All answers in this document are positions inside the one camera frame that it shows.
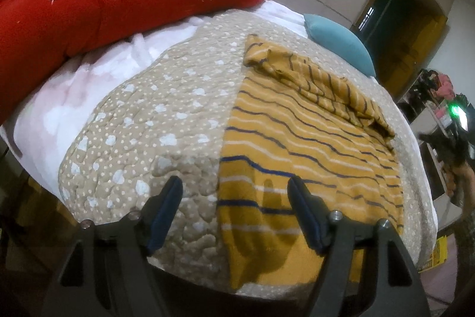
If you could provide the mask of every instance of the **yellow striped cloth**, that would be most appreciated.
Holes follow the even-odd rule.
[[[218,216],[233,288],[248,282],[314,281],[322,258],[310,250],[286,187],[300,176],[330,210],[402,232],[403,197],[393,130],[353,84],[308,57],[248,36],[246,74],[224,135]],[[362,254],[353,257],[358,280]]]

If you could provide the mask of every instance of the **pillow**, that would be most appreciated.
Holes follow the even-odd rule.
[[[373,61],[363,43],[346,27],[319,15],[304,14],[312,41],[342,57],[368,77],[376,77]]]
[[[263,0],[0,0],[0,124],[68,58],[190,15]]]

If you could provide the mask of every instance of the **beige quilted mat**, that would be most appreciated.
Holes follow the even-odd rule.
[[[177,175],[184,183],[184,198],[153,262],[197,284],[229,289],[215,214],[217,172],[224,129],[244,78],[244,41],[250,33],[347,77],[382,108],[397,134],[393,145],[404,185],[402,238],[414,261],[425,262],[436,235],[430,198],[423,172],[413,167],[418,163],[410,151],[410,135],[390,96],[334,53],[244,11],[215,16],[193,38],[167,50],[98,104],[59,171],[60,190],[74,217],[96,223],[118,220],[132,208],[140,209],[168,177]],[[249,284],[240,292],[304,297],[306,289]]]

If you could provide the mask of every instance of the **white bed sheet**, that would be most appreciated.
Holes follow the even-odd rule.
[[[251,11],[307,38],[303,15],[281,4],[266,0]],[[18,107],[0,127],[0,136],[32,178],[62,200],[59,165],[97,104],[169,47],[192,37],[209,18],[193,16],[71,58]],[[417,140],[412,140],[422,165]],[[433,205],[432,213],[437,225]]]

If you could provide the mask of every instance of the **screw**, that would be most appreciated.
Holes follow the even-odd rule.
[[[134,210],[134,211],[131,211],[127,214],[127,217],[130,219],[130,220],[139,220],[140,218],[140,211],[139,210]]]
[[[378,226],[380,228],[391,228],[392,227],[391,222],[387,219],[380,219],[378,221]]]
[[[92,225],[94,224],[94,222],[91,220],[91,219],[84,219],[82,222],[81,222],[81,228],[83,230],[91,227]]]
[[[330,213],[328,214],[328,219],[331,222],[339,222],[343,219],[343,214],[341,213],[341,211],[333,210],[330,211]]]

